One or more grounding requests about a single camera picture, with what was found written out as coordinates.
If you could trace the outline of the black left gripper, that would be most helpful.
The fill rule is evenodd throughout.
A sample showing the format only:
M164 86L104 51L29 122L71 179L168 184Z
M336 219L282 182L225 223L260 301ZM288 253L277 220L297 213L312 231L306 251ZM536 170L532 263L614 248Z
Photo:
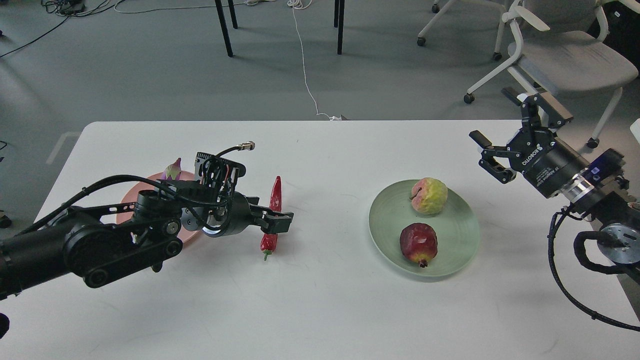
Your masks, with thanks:
M258 203L257 196L234 193L230 207L210 210L202 231L208 237L217 238L238 234L252 224L265 234L282 234L290 230L293 212L273 210Z

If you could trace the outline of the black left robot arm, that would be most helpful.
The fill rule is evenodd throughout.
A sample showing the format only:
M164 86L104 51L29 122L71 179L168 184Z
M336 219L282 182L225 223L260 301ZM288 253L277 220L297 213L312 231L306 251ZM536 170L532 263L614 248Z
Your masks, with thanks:
M198 152L192 180L119 174L83 187L50 214L1 241L1 299L70 273L98 289L146 268L159 272L164 261L183 250L183 228L211 238L236 235L249 226L266 235L288 232L292 212L261 206L258 197L236 189L246 166L226 154L254 148L247 141L220 153ZM151 189L139 191L134 202L76 205L126 182L146 183Z

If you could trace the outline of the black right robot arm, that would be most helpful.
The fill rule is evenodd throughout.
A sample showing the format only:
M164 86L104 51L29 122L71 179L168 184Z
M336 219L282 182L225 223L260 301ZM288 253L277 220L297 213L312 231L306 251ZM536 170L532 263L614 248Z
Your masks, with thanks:
M637 325L606 317L575 299L560 280L554 261L554 240L564 219L596 221L598 230L574 237L579 264L589 271L627 275L639 282L639 201L628 192L622 153L610 148L589 162L558 137L556 130L573 115L549 92L528 95L503 88L502 93L519 107L521 128L505 146L494 145L478 130L470 132L480 148L478 164L501 183L521 174L545 198L560 194L567 198L569 205L551 217L547 235L554 281L574 306L595 321L638 331Z

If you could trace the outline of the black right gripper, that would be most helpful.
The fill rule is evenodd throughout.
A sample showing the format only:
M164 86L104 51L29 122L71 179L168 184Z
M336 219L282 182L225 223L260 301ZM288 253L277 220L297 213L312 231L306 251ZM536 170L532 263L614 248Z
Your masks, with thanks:
M505 87L502 94L521 112L515 151L509 146L494 146L482 132L473 130L469 137L480 146L478 164L503 184L512 182L521 173L545 198L557 196L588 166L585 158L556 136L558 129L574 120L573 114L549 92L530 95ZM515 170L503 166L496 158L515 159Z

